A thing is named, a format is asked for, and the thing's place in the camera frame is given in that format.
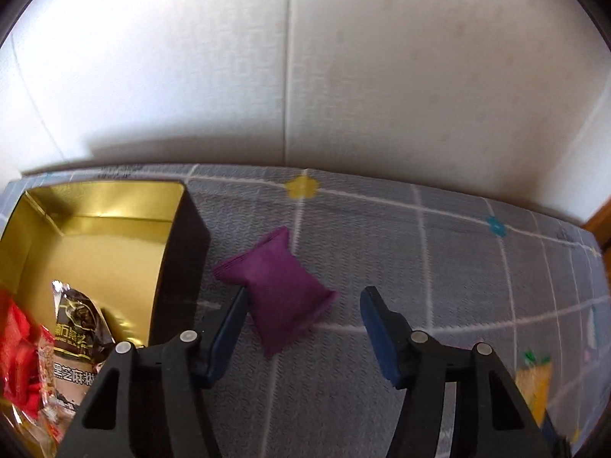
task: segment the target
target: checkered tablecloth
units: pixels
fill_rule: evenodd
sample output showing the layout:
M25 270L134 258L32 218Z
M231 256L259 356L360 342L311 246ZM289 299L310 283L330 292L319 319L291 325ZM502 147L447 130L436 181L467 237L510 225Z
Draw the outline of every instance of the checkered tablecloth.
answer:
M230 369L206 392L227 458L386 454L403 394L381 376L360 319L368 285L445 344L489 342L512 374L528 350L551 356L549 411L576 447L608 401L606 273L593 236L572 224L484 198L312 169L130 165L12 182L0 228L25 189L99 178L187 183L212 234L198 314L228 293L212 265L280 225L291 229L304 267L341 292L310 335L271 360L247 320ZM296 178L308 191L287 189ZM448 385L439 457L450 449L453 398Z

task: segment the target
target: white wall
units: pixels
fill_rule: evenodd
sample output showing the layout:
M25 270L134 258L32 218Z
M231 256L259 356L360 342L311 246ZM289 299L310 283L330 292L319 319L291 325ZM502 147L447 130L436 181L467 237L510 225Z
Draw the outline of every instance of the white wall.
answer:
M315 166L578 221L611 195L611 53L575 0L34 0L0 58L13 170Z

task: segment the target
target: candy wrapper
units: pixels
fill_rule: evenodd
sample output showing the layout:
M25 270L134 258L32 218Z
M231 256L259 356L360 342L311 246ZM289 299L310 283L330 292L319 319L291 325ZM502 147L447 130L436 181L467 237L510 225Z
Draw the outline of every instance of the candy wrapper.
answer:
M83 293L53 281L57 323L54 342L48 333L39 343L43 411L53 436L61 441L114 339L102 314Z

